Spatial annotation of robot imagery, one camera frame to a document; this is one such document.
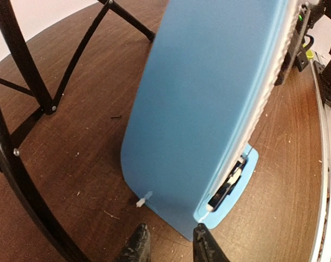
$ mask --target black metal frame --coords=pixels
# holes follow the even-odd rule
[[[18,147],[43,114],[50,115],[57,110],[62,94],[80,56],[108,10],[111,9],[125,19],[142,32],[151,42],[154,40],[155,33],[136,20],[114,0],[99,1],[104,6],[81,40],[68,64],[57,92],[54,98],[52,98],[32,59],[19,24],[17,23],[10,0],[0,0],[0,30],[29,90],[1,78],[0,84],[34,97],[39,104],[35,112],[33,112],[12,134],[10,134],[7,129],[0,108],[0,171],[4,173],[17,198],[30,215],[33,222],[51,242],[54,248],[69,262],[88,262],[90,260],[84,255],[83,251],[78,248],[48,208],[21,161]]]

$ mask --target blue panel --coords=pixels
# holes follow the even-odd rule
[[[122,146],[126,182],[173,227],[229,157],[269,66],[285,0],[171,1]]]

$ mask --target blue ironing board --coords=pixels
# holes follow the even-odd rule
[[[181,0],[167,7],[121,162],[129,187],[140,198],[152,192],[146,205],[189,240],[198,222],[213,228],[227,215],[254,171],[258,155],[247,139],[282,63],[296,2]],[[237,150],[242,142],[246,148]],[[218,181],[248,153],[238,184],[208,213]]]

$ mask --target bolt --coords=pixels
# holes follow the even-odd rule
[[[14,155],[17,157],[20,155],[20,151],[17,148],[14,148]]]

